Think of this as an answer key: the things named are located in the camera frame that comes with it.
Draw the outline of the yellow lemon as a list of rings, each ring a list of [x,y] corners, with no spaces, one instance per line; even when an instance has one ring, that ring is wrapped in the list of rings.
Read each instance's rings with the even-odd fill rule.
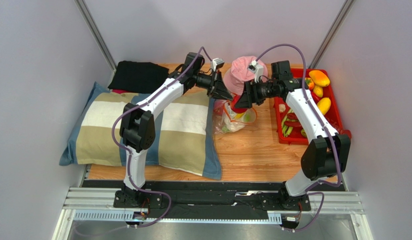
[[[235,121],[243,121],[243,118],[245,117],[245,115],[246,115],[246,112],[237,113],[233,119]]]

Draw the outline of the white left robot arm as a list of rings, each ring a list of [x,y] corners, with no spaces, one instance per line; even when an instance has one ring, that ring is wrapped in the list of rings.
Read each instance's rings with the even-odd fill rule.
[[[220,71],[224,60],[212,59],[210,74],[201,72],[203,64],[204,57],[199,52],[188,53],[185,62],[177,66],[156,91],[141,102],[126,104],[122,115],[114,122],[113,127],[120,125],[119,135],[123,142],[119,143],[115,136],[112,137],[113,141],[126,151],[127,157],[124,186],[115,193],[114,207],[137,208],[150,197],[157,196],[161,200],[164,196],[163,192],[142,187],[146,181],[147,152],[156,137],[155,120],[170,103],[194,86],[206,89],[210,98],[232,99]]]

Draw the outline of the pink bucket hat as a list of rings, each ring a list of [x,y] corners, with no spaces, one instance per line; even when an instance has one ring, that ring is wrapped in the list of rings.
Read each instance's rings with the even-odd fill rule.
[[[253,55],[241,56],[232,62],[230,69],[223,77],[226,88],[232,94],[241,95],[244,90],[244,83],[254,79],[255,75],[248,70],[248,67],[256,58]]]

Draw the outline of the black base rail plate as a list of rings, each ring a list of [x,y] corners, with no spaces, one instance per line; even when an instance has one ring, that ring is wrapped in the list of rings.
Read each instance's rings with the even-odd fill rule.
[[[147,181],[138,192],[121,180],[87,180],[83,188],[111,190],[111,206],[148,220],[264,220],[268,211],[311,210],[307,195],[289,196],[281,182]]]

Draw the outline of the red apple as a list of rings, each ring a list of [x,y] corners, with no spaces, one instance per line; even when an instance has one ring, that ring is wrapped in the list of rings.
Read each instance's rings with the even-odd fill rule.
[[[240,99],[240,96],[239,96],[239,95],[235,94],[235,95],[233,96],[233,99],[232,99],[232,101],[230,102],[230,109],[231,109],[233,112],[235,112],[236,114],[243,114],[243,113],[245,113],[245,112],[247,111],[247,109],[246,109],[246,108],[239,108],[239,107],[236,107],[236,106],[235,106],[236,103],[239,101],[239,99]]]

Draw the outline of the white cauliflower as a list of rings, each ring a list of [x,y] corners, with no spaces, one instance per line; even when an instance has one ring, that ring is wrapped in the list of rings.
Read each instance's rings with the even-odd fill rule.
[[[246,126],[246,124],[244,122],[244,118],[243,118],[243,121],[235,121],[233,119],[235,117],[235,115],[228,115],[226,113],[223,114],[222,131],[224,133],[234,133],[234,132],[237,132],[237,131],[243,129]]]

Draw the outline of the small yellow orange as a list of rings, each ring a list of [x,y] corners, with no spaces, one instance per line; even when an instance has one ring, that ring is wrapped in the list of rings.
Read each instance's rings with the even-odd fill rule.
[[[313,93],[319,98],[323,98],[323,88],[319,85],[315,85],[313,88]]]

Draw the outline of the checkered pillow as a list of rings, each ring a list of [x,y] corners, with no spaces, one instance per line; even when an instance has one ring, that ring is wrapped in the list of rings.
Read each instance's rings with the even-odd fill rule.
[[[214,99],[205,91],[188,93],[161,113],[133,106],[142,93],[115,93],[95,83],[75,123],[59,164],[120,167],[127,148],[147,148],[146,165],[160,165],[220,180],[221,164],[213,140]]]

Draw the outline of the red pomegranate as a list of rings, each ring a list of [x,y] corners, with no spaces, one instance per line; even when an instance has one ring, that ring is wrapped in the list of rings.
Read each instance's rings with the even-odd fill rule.
[[[226,103],[226,101],[225,100],[222,100],[222,99],[217,99],[215,102],[214,102],[214,107],[213,107],[213,110],[215,111],[215,112],[221,112],[222,110],[223,110],[223,107],[224,107],[224,104]]]

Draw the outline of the red lobster toy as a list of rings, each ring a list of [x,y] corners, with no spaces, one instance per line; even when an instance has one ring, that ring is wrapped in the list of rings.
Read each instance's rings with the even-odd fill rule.
[[[335,118],[325,116],[325,119],[330,125],[338,131],[339,134],[346,134],[352,139],[352,134],[349,130],[340,126],[339,122]],[[279,133],[279,142],[281,144],[295,144],[295,145],[308,145],[309,141],[306,137],[304,129],[301,127],[299,120],[294,113],[288,113],[282,120],[281,133]]]

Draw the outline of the white garlic bulb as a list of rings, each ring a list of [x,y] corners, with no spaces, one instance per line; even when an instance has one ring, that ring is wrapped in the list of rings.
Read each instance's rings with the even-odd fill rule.
[[[278,108],[279,108],[280,113],[283,113],[283,112],[286,111],[286,105],[285,104],[279,104]]]

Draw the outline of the black folded cloth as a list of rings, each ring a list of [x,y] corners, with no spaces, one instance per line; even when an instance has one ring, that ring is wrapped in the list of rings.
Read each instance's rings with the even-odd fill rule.
[[[167,79],[169,69],[152,62],[121,61],[108,88],[151,94]]]

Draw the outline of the orange yellow mango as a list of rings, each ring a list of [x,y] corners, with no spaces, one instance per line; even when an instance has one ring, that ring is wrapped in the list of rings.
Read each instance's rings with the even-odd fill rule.
[[[330,85],[330,79],[321,70],[314,69],[309,72],[309,77],[313,80],[314,84],[319,87],[327,87]]]

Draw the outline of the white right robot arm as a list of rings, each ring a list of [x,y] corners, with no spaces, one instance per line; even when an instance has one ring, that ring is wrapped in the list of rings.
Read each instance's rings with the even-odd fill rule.
[[[267,98],[279,97],[295,113],[305,130],[309,145],[301,157],[301,169],[283,183],[276,202],[283,209],[292,209],[306,199],[307,192],[325,179],[340,176],[346,168],[350,138],[339,134],[325,119],[312,98],[304,77],[294,78],[289,61],[272,64],[273,78],[263,82],[263,66],[253,60],[248,70],[254,79],[244,83],[241,96],[235,100],[236,109],[249,109]]]

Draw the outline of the clear orange-zip bag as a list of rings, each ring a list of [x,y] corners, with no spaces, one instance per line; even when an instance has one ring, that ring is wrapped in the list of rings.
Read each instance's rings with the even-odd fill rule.
[[[249,108],[242,113],[236,113],[230,107],[228,100],[216,100],[213,107],[213,127],[215,134],[237,132],[253,124],[257,119],[257,111]]]

